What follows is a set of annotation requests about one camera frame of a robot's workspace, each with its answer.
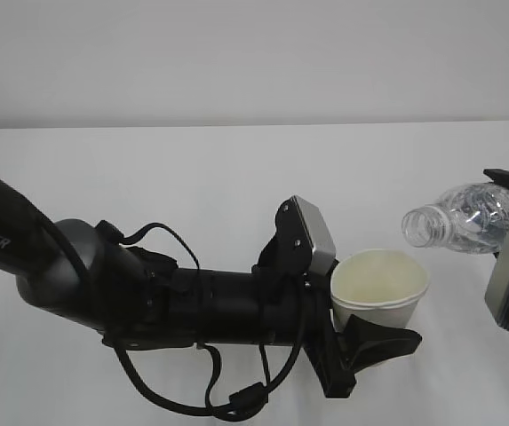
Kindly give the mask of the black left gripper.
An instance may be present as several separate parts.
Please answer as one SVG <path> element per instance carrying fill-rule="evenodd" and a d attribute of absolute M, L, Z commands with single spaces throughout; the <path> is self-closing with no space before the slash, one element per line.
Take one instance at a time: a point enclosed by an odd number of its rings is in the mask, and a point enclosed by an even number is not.
<path fill-rule="evenodd" d="M 334 267 L 323 274 L 293 275 L 256 264 L 254 276 L 261 280 L 261 321 L 270 335 L 263 344 L 286 343 L 292 347 L 279 373 L 267 382 L 276 390 L 304 352 L 326 398 L 347 398 L 356 385 L 355 374 L 390 359 L 413 354 L 422 336 L 413 330 L 385 327 L 351 315 L 340 332 L 330 318 L 330 278 Z"/>

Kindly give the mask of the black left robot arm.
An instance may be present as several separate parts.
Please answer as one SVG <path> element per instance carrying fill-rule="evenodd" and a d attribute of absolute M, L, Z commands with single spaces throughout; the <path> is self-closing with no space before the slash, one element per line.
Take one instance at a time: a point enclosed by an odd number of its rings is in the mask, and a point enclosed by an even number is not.
<path fill-rule="evenodd" d="M 181 268 L 145 250 L 141 228 L 52 222 L 0 179 L 0 270 L 13 274 L 28 304 L 97 331 L 120 353 L 137 388 L 129 351 L 215 343 L 288 346 L 269 383 L 232 395 L 239 407 L 266 398 L 304 352 L 328 398 L 349 396 L 364 368 L 412 354 L 421 336 L 404 326 L 331 318 L 330 278 L 338 269 L 330 232 L 315 205 L 292 196 L 275 215 L 275 232 L 249 272 Z"/>

